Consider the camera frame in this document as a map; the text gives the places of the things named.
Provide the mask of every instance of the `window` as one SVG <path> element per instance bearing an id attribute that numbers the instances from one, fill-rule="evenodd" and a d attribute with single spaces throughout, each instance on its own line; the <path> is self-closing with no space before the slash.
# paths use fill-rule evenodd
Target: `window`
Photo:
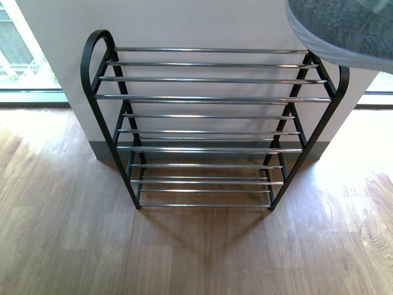
<path id="1" fill-rule="evenodd" d="M 380 72 L 358 102 L 357 108 L 393 108 L 393 75 Z"/>
<path id="2" fill-rule="evenodd" d="M 0 89 L 60 89 L 14 0 L 0 0 Z"/>

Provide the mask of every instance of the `chrome rod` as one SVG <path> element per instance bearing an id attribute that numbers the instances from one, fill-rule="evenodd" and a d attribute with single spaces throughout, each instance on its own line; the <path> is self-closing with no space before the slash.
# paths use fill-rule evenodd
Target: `chrome rod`
<path id="1" fill-rule="evenodd" d="M 323 84 L 327 80 L 301 79 L 246 79 L 246 78 L 160 78 L 160 77 L 112 77 L 101 76 L 101 81 L 114 82 L 193 82 L 193 83 L 240 83 L 240 84 Z"/>
<path id="2" fill-rule="evenodd" d="M 259 105 L 272 105 L 272 106 L 285 106 L 286 102 L 272 102 L 272 101 L 203 101 L 203 100 L 161 100 L 161 101 L 152 101 L 152 100 L 129 100 L 130 103 L 182 103 L 182 104 L 259 104 Z"/>
<path id="3" fill-rule="evenodd" d="M 236 134 L 236 135 L 250 135 L 250 134 L 265 134 L 265 135 L 298 135 L 298 131 L 202 131 L 202 130 L 140 130 L 140 129 L 118 129 L 120 133 L 177 133 L 177 134 Z"/>
<path id="4" fill-rule="evenodd" d="M 270 205 L 208 205 L 208 204 L 159 204 L 159 203 L 141 203 L 142 207 L 230 207 L 230 208 L 270 208 Z"/>
<path id="5" fill-rule="evenodd" d="M 234 177 L 234 176 L 151 176 L 144 175 L 143 178 L 156 179 L 248 179 L 248 180 L 266 180 L 267 177 Z"/>
<path id="6" fill-rule="evenodd" d="M 283 152 L 302 152 L 302 149 L 256 149 L 244 147 L 158 147 L 158 146 L 118 146 L 119 150 L 134 152 L 178 152 L 178 153 L 239 153 L 239 154 L 280 154 Z"/>
<path id="7" fill-rule="evenodd" d="M 247 184 L 258 186 L 282 186 L 282 181 L 181 181 L 181 180 L 130 180 L 131 183 L 144 184 Z"/>
<path id="8" fill-rule="evenodd" d="M 155 96 L 155 95 L 96 95 L 97 100 L 133 100 L 133 101 L 156 101 L 156 103 L 168 102 L 188 102 L 188 101 L 230 101 L 234 102 L 259 102 L 259 103 L 301 103 L 301 102 L 321 102 L 329 103 L 330 98 L 321 97 L 284 97 L 284 96 Z"/>
<path id="9" fill-rule="evenodd" d="M 161 47 L 115 47 L 122 52 L 214 52 L 214 53 L 275 53 L 275 54 L 307 54 L 308 50 L 275 50 L 275 49 L 236 49 L 236 48 L 161 48 Z"/>
<path id="10" fill-rule="evenodd" d="M 127 118 L 176 118 L 176 119 L 253 119 L 253 120 L 291 120 L 295 116 L 203 116 L 203 115 L 162 115 L 162 114 L 124 114 Z"/>
<path id="11" fill-rule="evenodd" d="M 194 164 L 194 163 L 152 163 L 131 164 L 132 167 L 140 168 L 250 168 L 250 169 L 281 169 L 282 166 L 266 166 L 256 164 Z"/>
<path id="12" fill-rule="evenodd" d="M 156 140 L 156 141 L 171 141 L 171 140 L 182 140 L 182 141 L 272 141 L 271 138 L 218 138 L 218 137 L 166 137 L 166 136 L 158 136 L 158 137 L 147 137 L 140 136 L 141 140 Z"/>
<path id="13" fill-rule="evenodd" d="M 236 192 L 240 194 L 268 194 L 270 191 L 246 191 L 236 189 L 140 189 L 140 192 Z"/>
<path id="14" fill-rule="evenodd" d="M 107 61 L 110 66 L 193 66 L 213 68 L 273 68 L 273 69 L 314 69 L 318 65 L 275 65 L 261 63 L 154 63 L 137 61 Z"/>

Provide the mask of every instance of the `gray cushion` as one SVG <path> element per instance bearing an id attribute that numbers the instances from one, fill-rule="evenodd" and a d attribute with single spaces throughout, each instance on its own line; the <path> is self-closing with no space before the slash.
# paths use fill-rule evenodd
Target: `gray cushion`
<path id="1" fill-rule="evenodd" d="M 299 22 L 337 47 L 393 60 L 393 3 L 377 14 L 356 0 L 288 0 Z"/>

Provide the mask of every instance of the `laminate flooring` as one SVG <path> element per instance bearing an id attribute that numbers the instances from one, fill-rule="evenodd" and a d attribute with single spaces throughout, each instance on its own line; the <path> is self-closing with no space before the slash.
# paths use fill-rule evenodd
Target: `laminate flooring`
<path id="1" fill-rule="evenodd" d="M 0 295 L 393 294 L 392 123 L 352 112 L 272 213 L 135 210 L 71 110 L 2 109 Z"/>

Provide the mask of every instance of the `metal bar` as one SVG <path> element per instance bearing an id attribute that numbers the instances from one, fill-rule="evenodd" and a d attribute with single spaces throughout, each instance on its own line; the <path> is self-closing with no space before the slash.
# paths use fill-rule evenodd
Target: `metal bar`
<path id="1" fill-rule="evenodd" d="M 159 78 L 159 77 L 111 77 L 101 76 L 101 81 L 114 82 L 193 82 L 193 83 L 232 83 L 232 84 L 324 84 L 326 80 L 295 79 L 246 79 L 246 78 Z"/>
<path id="2" fill-rule="evenodd" d="M 194 163 L 152 163 L 132 164 L 133 167 L 142 168 L 250 168 L 250 169 L 281 169 L 282 166 L 265 166 L 255 164 L 194 164 Z"/>
<path id="3" fill-rule="evenodd" d="M 99 77 L 105 74 L 105 71 L 107 69 L 106 62 L 111 58 L 112 54 L 113 51 L 107 49 L 104 53 L 103 59 L 99 63 L 97 72 L 93 78 L 93 82 L 91 83 L 91 89 L 93 90 L 93 93 L 97 93 L 99 86 L 101 85 L 101 80 L 99 79 Z"/>
<path id="4" fill-rule="evenodd" d="M 138 61 L 107 61 L 109 66 L 191 66 L 211 68 L 282 68 L 282 69 L 314 69 L 317 65 L 274 65 L 261 63 L 154 63 Z"/>
<path id="5" fill-rule="evenodd" d="M 242 153 L 242 154 L 279 154 L 280 152 L 302 152 L 302 149 L 256 149 L 241 147 L 158 147 L 158 146 L 118 146 L 119 150 L 135 152 L 178 152 L 178 153 Z"/>
<path id="6" fill-rule="evenodd" d="M 121 129 L 121 127 L 123 125 L 123 119 L 124 119 L 123 115 L 125 113 L 126 106 L 127 106 L 128 103 L 129 102 L 127 100 L 123 100 L 122 106 L 121 106 L 120 111 L 119 111 L 119 115 L 117 117 L 115 132 L 114 132 L 113 137 L 112 137 L 112 140 L 115 143 L 115 145 L 117 144 L 117 142 L 119 140 L 119 135 L 120 135 L 119 129 Z"/>
<path id="7" fill-rule="evenodd" d="M 133 169 L 132 164 L 134 163 L 134 159 L 135 159 L 135 152 L 131 151 L 130 157 L 128 158 L 127 169 L 126 169 L 126 174 L 128 178 L 131 177 L 131 171 Z"/>
<path id="8" fill-rule="evenodd" d="M 152 95 L 96 95 L 97 100 L 129 100 L 134 103 L 229 103 L 229 104 L 287 104 L 329 103 L 320 97 L 236 97 L 236 96 L 152 96 Z"/>
<path id="9" fill-rule="evenodd" d="M 115 47 L 117 52 L 215 52 L 215 53 L 275 53 L 306 54 L 308 50 L 275 49 L 228 49 L 228 48 L 161 48 L 161 47 Z"/>
<path id="10" fill-rule="evenodd" d="M 141 203 L 142 207 L 229 207 L 229 208 L 270 208 L 270 205 L 207 205 L 207 204 L 154 204 L 154 203 Z"/>
<path id="11" fill-rule="evenodd" d="M 165 136 L 158 136 L 158 137 L 145 137 L 141 136 L 141 140 L 182 140 L 182 141 L 271 141 L 271 138 L 218 138 L 218 137 L 165 137 Z"/>
<path id="12" fill-rule="evenodd" d="M 177 133 L 177 134 L 236 134 L 236 135 L 250 135 L 250 134 L 269 134 L 269 135 L 298 135 L 298 131 L 202 131 L 202 130 L 140 130 L 140 129 L 119 129 L 122 133 Z"/>
<path id="13" fill-rule="evenodd" d="M 86 94 L 87 100 L 91 106 L 91 110 L 94 113 L 94 116 L 96 117 L 97 123 L 99 125 L 99 128 L 101 129 L 101 132 L 104 136 L 104 139 L 108 145 L 108 148 L 115 160 L 116 166 L 119 169 L 120 176 L 123 179 L 124 184 L 126 185 L 127 191 L 130 194 L 130 197 L 137 209 L 140 209 L 141 206 L 139 204 L 138 199 L 135 196 L 134 190 L 131 187 L 131 183 L 129 178 L 127 177 L 126 171 L 124 169 L 122 160 L 119 156 L 119 153 L 117 152 L 116 145 L 114 144 L 111 133 L 108 130 L 108 127 L 106 125 L 104 116 L 99 108 L 98 102 L 95 98 L 96 92 L 95 88 L 93 89 L 91 84 L 90 84 L 90 62 L 91 62 L 91 55 L 93 53 L 93 49 L 96 45 L 96 43 L 103 39 L 106 43 L 107 46 L 107 51 L 113 52 L 115 44 L 112 35 L 110 32 L 106 30 L 99 30 L 93 32 L 89 38 L 86 41 L 83 53 L 82 53 L 82 61 L 80 63 L 80 79 L 82 82 L 82 87 L 83 90 Z"/>
<path id="14" fill-rule="evenodd" d="M 119 56 L 117 55 L 117 52 L 114 52 L 114 54 L 112 56 L 112 60 L 119 61 Z M 123 71 L 122 71 L 121 66 L 114 66 L 113 69 L 114 69 L 116 77 L 123 77 Z M 118 84 L 120 93 L 122 95 L 128 95 L 126 83 L 124 81 L 118 81 L 117 84 Z M 124 114 L 125 112 L 127 112 L 128 114 L 134 113 L 131 103 L 128 100 L 123 100 L 122 110 L 120 112 L 122 114 Z M 138 126 L 136 125 L 135 118 L 129 117 L 128 121 L 129 121 L 132 129 L 138 129 Z M 139 139 L 138 133 L 134 133 L 134 140 L 138 146 L 142 146 L 142 143 L 141 143 L 141 140 Z M 146 158 L 143 153 L 139 153 L 138 156 L 139 156 L 139 159 L 141 160 L 142 163 L 146 163 Z"/>
<path id="15" fill-rule="evenodd" d="M 145 172 L 146 168 L 141 168 L 141 171 L 139 172 L 139 183 L 138 183 L 138 189 L 136 191 L 136 198 L 138 199 L 138 201 L 141 199 L 141 189 L 142 189 L 142 185 L 143 183 L 141 182 L 143 180 L 143 173 Z"/>
<path id="16" fill-rule="evenodd" d="M 278 149 L 281 148 L 279 140 L 275 141 L 275 146 Z M 280 165 L 282 166 L 282 168 L 281 168 L 282 178 L 283 178 L 283 180 L 286 180 L 288 178 L 288 172 L 287 172 L 287 167 L 285 166 L 284 156 L 282 153 L 278 154 L 277 156 L 278 156 L 278 161 L 279 161 Z"/>
<path id="17" fill-rule="evenodd" d="M 304 64 L 306 64 L 306 65 L 310 65 L 311 62 L 312 62 L 311 55 L 312 55 L 312 53 L 311 53 L 311 52 L 308 52 L 308 53 L 305 55 L 305 57 L 304 57 L 302 63 L 304 63 Z M 307 73 L 308 73 L 308 69 L 301 69 L 301 70 L 299 70 L 299 73 L 297 74 L 296 79 L 304 79 L 304 78 L 306 77 Z M 301 87 L 302 87 L 301 85 L 294 85 L 294 86 L 292 87 L 292 90 L 290 91 L 289 96 L 290 96 L 290 97 L 297 97 L 298 94 L 299 94 L 299 91 L 300 91 Z M 289 114 L 290 114 L 290 106 L 287 105 L 287 106 L 284 108 L 284 110 L 283 110 L 283 112 L 282 112 L 282 115 L 283 115 L 283 116 L 289 116 Z M 278 126 L 277 126 L 276 131 L 283 131 L 283 129 L 284 129 L 286 123 L 287 123 L 286 120 L 280 120 L 280 122 L 278 123 Z M 280 139 L 280 136 L 279 136 L 279 135 L 275 136 L 274 139 L 273 139 L 273 141 L 272 141 L 271 144 L 270 144 L 270 147 L 271 147 L 271 148 L 274 147 L 274 142 L 275 142 L 276 140 L 279 140 L 279 139 Z M 271 155 L 266 155 L 265 160 L 263 161 L 263 164 L 269 165 L 270 161 L 271 161 Z"/>
<path id="18" fill-rule="evenodd" d="M 96 95 L 97 100 L 206 100 L 206 101 L 272 101 L 283 103 L 301 103 L 301 102 L 321 102 L 329 103 L 330 98 L 324 97 L 290 97 L 290 96 L 268 96 L 268 97 L 249 97 L 249 96 L 157 96 L 157 95 L 113 95 L 104 94 Z"/>
<path id="19" fill-rule="evenodd" d="M 290 113 L 293 116 L 295 116 L 295 119 L 294 119 L 295 128 L 296 128 L 296 131 L 299 132 L 299 141 L 300 141 L 300 144 L 302 146 L 302 149 L 304 149 L 306 144 L 307 144 L 307 138 L 306 138 L 306 135 L 305 135 L 302 123 L 300 122 L 300 118 L 299 118 L 299 115 L 297 113 L 295 104 L 294 103 L 289 103 L 289 109 L 290 109 Z"/>
<path id="20" fill-rule="evenodd" d="M 241 105 L 248 105 L 248 104 L 257 104 L 257 105 L 272 105 L 272 106 L 279 106 L 279 105 L 286 105 L 287 103 L 285 102 L 270 102 L 270 101 L 198 101 L 198 100 L 138 100 L 138 99 L 131 99 L 131 103 L 181 103 L 181 104 L 229 104 L 229 105 L 234 105 L 234 104 L 241 104 Z"/>
<path id="21" fill-rule="evenodd" d="M 141 189 L 141 192 L 236 192 L 247 194 L 268 194 L 269 191 L 246 191 L 236 189 Z"/>
<path id="22" fill-rule="evenodd" d="M 313 146 L 317 142 L 319 136 L 324 131 L 327 123 L 329 122 L 330 118 L 333 116 L 335 110 L 337 109 L 338 105 L 340 104 L 341 100 L 343 99 L 343 97 L 346 93 L 346 90 L 347 90 L 348 84 L 349 84 L 349 68 L 340 66 L 339 69 L 340 69 L 340 82 L 338 84 L 337 91 L 333 97 L 333 101 L 332 101 L 332 103 L 329 104 L 325 113 L 323 114 L 322 118 L 320 119 L 319 123 L 317 124 L 317 127 L 315 128 L 313 134 L 311 135 L 310 139 L 308 140 L 304 151 L 297 159 L 294 167 L 290 171 L 289 176 L 285 181 L 285 184 L 282 186 L 282 188 L 278 192 L 274 202 L 271 204 L 270 210 L 274 210 L 276 208 L 278 202 L 280 201 L 280 199 L 284 195 L 288 186 L 294 180 L 296 173 L 299 171 L 304 160 L 307 158 L 309 152 L 311 151 L 311 149 L 313 148 Z"/>
<path id="23" fill-rule="evenodd" d="M 282 181 L 181 181 L 181 180 L 130 180 L 131 183 L 146 183 L 146 184 L 247 184 L 256 186 L 282 186 Z"/>
<path id="24" fill-rule="evenodd" d="M 170 118 L 170 119 L 253 119 L 253 120 L 291 120 L 294 116 L 210 116 L 210 115 L 162 115 L 162 114 L 124 114 L 132 118 Z"/>
<path id="25" fill-rule="evenodd" d="M 270 172 L 268 170 L 264 170 L 264 172 L 265 172 L 265 174 L 266 174 L 266 176 L 268 178 L 268 181 L 271 181 Z M 268 185 L 268 189 L 269 189 L 270 202 L 273 203 L 273 201 L 274 201 L 273 187 L 271 185 Z"/>
<path id="26" fill-rule="evenodd" d="M 310 52 L 310 57 L 313 60 L 313 63 L 316 63 L 318 65 L 317 67 L 317 72 L 319 77 L 324 77 L 324 79 L 326 79 L 328 82 L 325 83 L 325 89 L 326 92 L 329 94 L 329 97 L 333 97 L 334 94 L 336 93 L 336 87 L 333 84 L 333 81 L 331 80 L 329 73 L 327 72 L 323 62 L 321 61 L 321 59 L 319 57 L 317 57 L 315 54 L 313 54 L 312 52 Z"/>
<path id="27" fill-rule="evenodd" d="M 231 176 L 143 176 L 142 178 L 146 179 L 155 179 L 155 178 L 163 178 L 163 179 L 248 179 L 248 180 L 266 180 L 267 177 L 231 177 Z"/>

